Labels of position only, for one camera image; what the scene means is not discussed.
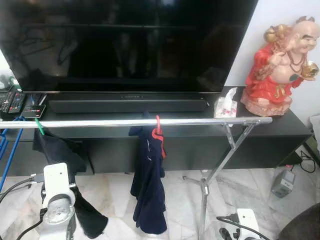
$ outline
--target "plug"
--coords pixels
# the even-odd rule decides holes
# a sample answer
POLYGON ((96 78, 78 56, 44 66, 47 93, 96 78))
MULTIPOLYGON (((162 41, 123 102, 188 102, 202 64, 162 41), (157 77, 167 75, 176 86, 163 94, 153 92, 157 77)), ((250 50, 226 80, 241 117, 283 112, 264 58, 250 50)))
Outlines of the plug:
POLYGON ((223 240, 232 240, 229 231, 227 229, 225 229, 224 227, 221 227, 219 229, 219 233, 220 233, 221 237, 223 238, 223 240))
POLYGON ((41 208, 40 209, 40 220, 42 221, 44 219, 44 215, 48 211, 48 208, 41 208))
POLYGON ((32 177, 32 184, 43 183, 45 181, 45 175, 43 173, 30 175, 32 177))
POLYGON ((238 240, 240 238, 240 228, 236 229, 236 232, 233 233, 233 238, 238 240))
POLYGON ((234 222, 234 223, 239 223, 240 222, 239 216, 238 216, 237 213, 230 214, 229 216, 226 216, 225 218, 230 220, 230 221, 232 221, 232 222, 234 222))

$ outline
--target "metal rack leg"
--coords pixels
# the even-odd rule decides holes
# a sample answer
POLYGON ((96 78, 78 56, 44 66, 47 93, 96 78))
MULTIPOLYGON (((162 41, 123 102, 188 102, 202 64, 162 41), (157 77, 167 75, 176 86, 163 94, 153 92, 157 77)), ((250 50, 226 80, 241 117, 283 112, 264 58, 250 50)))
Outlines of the metal rack leg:
POLYGON ((224 168, 232 155, 236 152, 239 146, 243 143, 252 129, 255 127, 255 124, 248 125, 240 137, 234 142, 233 136, 231 134, 230 128, 228 125, 225 125, 225 133, 227 135, 228 141, 230 143, 231 149, 225 156, 225 158, 211 170, 209 176, 207 178, 202 178, 200 181, 192 179, 187 176, 183 176, 183 180, 189 181, 191 183, 197 184, 201 187, 202 200, 201 200, 201 215, 200 215, 200 223, 199 223, 199 232, 198 232, 198 240, 205 240, 205 228, 206 228, 206 212, 207 212, 207 201, 209 195, 209 184, 212 178, 215 178, 218 173, 224 168))
POLYGON ((202 193, 202 199, 201 199, 201 214, 200 214, 198 240, 205 240, 207 201, 208 201, 208 195, 210 193, 209 186, 205 178, 201 179, 201 193, 202 193))

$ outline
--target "black tv cabinet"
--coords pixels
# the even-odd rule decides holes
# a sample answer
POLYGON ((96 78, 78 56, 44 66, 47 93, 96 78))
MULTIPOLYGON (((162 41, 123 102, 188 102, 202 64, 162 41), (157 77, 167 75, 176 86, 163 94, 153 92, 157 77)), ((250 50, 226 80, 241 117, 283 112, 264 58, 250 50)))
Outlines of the black tv cabinet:
MULTIPOLYGON (((230 87, 225 87, 224 96, 230 87)), ((241 97, 242 87, 238 88, 234 99, 241 97)), ((203 112, 160 112, 161 118, 211 118, 213 103, 219 94, 209 94, 206 100, 210 103, 203 112)), ((253 114, 238 103, 238 117, 252 117, 253 114)), ((141 113, 71 113, 58 114, 50 106, 43 114, 43 121, 63 120, 115 120, 139 119, 141 113)), ((235 125, 232 134, 237 137, 243 127, 235 125)), ((129 137, 129 127, 91 127, 91 128, 52 128, 50 131, 62 138, 73 139, 83 143, 87 151, 88 170, 85 174, 132 172, 138 150, 138 138, 129 137)), ((167 152, 163 166, 166 170, 200 170, 211 169, 224 157, 230 146, 224 130, 219 126, 166 126, 163 127, 167 152)), ((3 172, 9 157, 11 146, 17 130, 10 130, 8 149, 0 161, 3 172)), ((26 176, 40 173, 46 165, 43 154, 32 150, 33 129, 25 129, 13 158, 9 176, 26 176)), ((275 168, 286 162, 290 155, 301 145, 311 132, 290 110, 284 116, 273 117, 270 124, 259 125, 243 142, 232 156, 227 169, 275 168)))

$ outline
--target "black cloth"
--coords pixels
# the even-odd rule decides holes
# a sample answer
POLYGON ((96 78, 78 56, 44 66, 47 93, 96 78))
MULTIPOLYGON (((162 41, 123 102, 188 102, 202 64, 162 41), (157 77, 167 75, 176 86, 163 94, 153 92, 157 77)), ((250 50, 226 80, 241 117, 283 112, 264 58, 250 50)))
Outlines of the black cloth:
POLYGON ((165 191, 161 178, 165 176, 163 136, 148 126, 131 127, 130 136, 139 136, 139 156, 130 193, 137 204, 133 214, 136 227, 148 234, 167 230, 164 216, 165 191))
POLYGON ((53 136, 49 132, 41 135, 40 131, 34 131, 32 149, 43 153, 48 164, 66 163, 68 168, 69 183, 75 183, 75 175, 86 171, 86 163, 79 156, 81 144, 74 141, 53 136))
MULTIPOLYGON (((77 172, 85 172, 85 161, 79 156, 81 145, 76 142, 53 136, 49 133, 41 135, 40 131, 34 131, 33 150, 44 153, 48 164, 66 163, 68 168, 69 183, 75 183, 77 172)), ((94 239, 103 233, 108 218, 98 212, 87 202, 77 187, 71 188, 75 195, 74 210, 80 225, 90 239, 94 239)))
POLYGON ((289 222, 280 232, 278 240, 320 240, 320 203, 289 222))

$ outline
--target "black cable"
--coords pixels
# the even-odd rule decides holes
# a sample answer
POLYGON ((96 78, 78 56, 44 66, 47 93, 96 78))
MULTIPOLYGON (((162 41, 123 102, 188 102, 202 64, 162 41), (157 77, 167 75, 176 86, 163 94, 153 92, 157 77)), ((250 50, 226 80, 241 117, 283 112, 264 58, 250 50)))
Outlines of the black cable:
POLYGON ((27 232, 29 232, 30 230, 34 229, 35 227, 37 227, 39 224, 42 223, 42 219, 40 219, 40 221, 38 221, 36 224, 32 225, 31 227, 28 227, 26 230, 24 230, 18 237, 16 240, 20 240, 27 232))
POLYGON ((25 184, 25 183, 27 183, 27 182, 31 182, 33 179, 34 179, 33 177, 30 177, 30 178, 28 178, 28 179, 25 179, 25 180, 23 180, 23 181, 20 181, 20 182, 16 183, 15 185, 11 186, 8 190, 6 190, 6 191, 3 193, 2 196, 0 196, 0 203, 1 203, 2 200, 5 198, 5 196, 6 196, 8 193, 10 193, 10 191, 12 191, 14 188, 16 188, 16 187, 18 187, 18 186, 20 186, 20 185, 22 185, 22 184, 25 184))
POLYGON ((238 223, 235 223, 233 221, 229 221, 229 220, 225 220, 225 217, 223 216, 217 216, 216 217, 217 220, 221 221, 221 222, 224 222, 224 223, 227 223, 227 224, 232 224, 234 226, 237 226, 238 228, 241 228, 241 229, 246 229, 246 230, 249 230, 257 235, 259 235, 260 237, 264 238, 265 240, 270 240, 269 238, 267 238, 265 235, 261 234, 260 232, 250 228, 250 227, 247 227, 247 226, 243 226, 243 225, 240 225, 238 223))
POLYGON ((39 220, 36 224, 34 224, 34 225, 32 225, 31 227, 28 227, 26 230, 24 230, 24 231, 18 236, 18 238, 17 238, 16 240, 20 240, 27 232, 29 232, 30 230, 34 229, 34 228, 37 227, 39 224, 41 224, 42 221, 43 221, 43 219, 44 219, 44 215, 46 214, 47 211, 48 211, 47 208, 41 208, 41 210, 40 210, 40 220, 39 220))
POLYGON ((301 159, 301 162, 300 162, 300 167, 303 171, 309 173, 309 174, 312 174, 316 171, 316 162, 315 160, 310 157, 309 155, 307 155, 304 151, 300 151, 300 159, 301 159), (302 166, 302 161, 303 160, 311 160, 313 162, 313 170, 309 171, 309 170, 306 170, 303 166, 302 166))
POLYGON ((232 240, 229 231, 227 229, 225 229, 224 227, 221 227, 219 229, 219 233, 220 233, 221 237, 223 238, 223 240, 232 240))
POLYGON ((20 187, 16 187, 15 189, 12 189, 11 190, 11 192, 13 192, 13 191, 17 191, 17 190, 20 190, 20 189, 24 189, 25 187, 28 187, 28 189, 29 188, 31 188, 31 182, 30 183, 28 183, 28 184, 26 184, 26 185, 24 185, 24 186, 20 186, 20 187))

